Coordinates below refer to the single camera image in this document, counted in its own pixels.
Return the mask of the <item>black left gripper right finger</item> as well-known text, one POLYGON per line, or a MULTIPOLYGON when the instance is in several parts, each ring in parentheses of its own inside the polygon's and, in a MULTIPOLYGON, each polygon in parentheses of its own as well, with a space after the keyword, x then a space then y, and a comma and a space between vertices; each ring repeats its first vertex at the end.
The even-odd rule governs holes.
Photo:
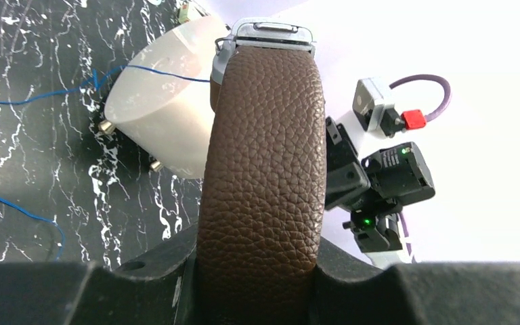
POLYGON ((313 324, 520 324, 520 263, 382 270, 320 243, 313 324))

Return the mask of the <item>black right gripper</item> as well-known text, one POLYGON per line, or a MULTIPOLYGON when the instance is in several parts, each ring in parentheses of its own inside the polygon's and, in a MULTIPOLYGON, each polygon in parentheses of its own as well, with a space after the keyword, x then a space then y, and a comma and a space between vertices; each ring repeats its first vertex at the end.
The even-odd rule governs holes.
POLYGON ((370 189, 370 180, 358 159, 358 152, 342 124, 331 117, 326 125, 326 195, 324 208, 350 210, 370 189))

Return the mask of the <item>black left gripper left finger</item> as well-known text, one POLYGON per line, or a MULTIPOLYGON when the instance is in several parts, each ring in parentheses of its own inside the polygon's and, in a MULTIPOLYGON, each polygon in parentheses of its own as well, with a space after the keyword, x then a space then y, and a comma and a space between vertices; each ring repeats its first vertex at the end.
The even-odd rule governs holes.
POLYGON ((197 229, 114 271, 97 262, 0 263, 0 324, 187 324, 181 294, 197 229))

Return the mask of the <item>brown silver headphones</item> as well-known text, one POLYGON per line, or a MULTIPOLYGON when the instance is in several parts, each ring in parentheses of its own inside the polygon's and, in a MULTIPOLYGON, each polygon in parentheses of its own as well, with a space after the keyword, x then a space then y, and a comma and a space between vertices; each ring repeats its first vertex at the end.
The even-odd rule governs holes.
POLYGON ((221 43, 196 244, 202 321, 300 324, 326 189, 313 35, 296 24, 244 18, 221 43))

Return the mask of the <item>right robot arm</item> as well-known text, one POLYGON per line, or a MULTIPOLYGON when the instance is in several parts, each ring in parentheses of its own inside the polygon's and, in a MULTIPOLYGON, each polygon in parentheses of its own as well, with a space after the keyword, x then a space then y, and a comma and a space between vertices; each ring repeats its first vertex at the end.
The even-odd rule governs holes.
POLYGON ((326 123, 327 211, 350 213, 350 230, 360 251, 381 269, 413 260, 402 210, 435 195, 431 172, 414 142, 359 158, 346 128, 326 123))

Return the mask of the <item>white cylindrical drum box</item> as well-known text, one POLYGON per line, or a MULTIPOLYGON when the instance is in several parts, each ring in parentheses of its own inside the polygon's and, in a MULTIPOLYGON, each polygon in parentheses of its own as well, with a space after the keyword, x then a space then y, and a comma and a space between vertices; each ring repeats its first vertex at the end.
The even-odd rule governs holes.
POLYGON ((142 49, 109 91, 99 130, 119 130, 153 157, 150 168, 204 175, 214 113, 209 78, 214 42, 225 24, 205 16, 181 24, 142 49))

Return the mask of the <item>small white green box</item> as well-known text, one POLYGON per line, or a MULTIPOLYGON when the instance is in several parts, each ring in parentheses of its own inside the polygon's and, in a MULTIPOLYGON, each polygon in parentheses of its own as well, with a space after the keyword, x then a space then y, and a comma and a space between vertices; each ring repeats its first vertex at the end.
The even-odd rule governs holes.
POLYGON ((191 22, 201 17, 197 7, 192 2, 183 3, 177 14, 177 20, 180 24, 191 22))

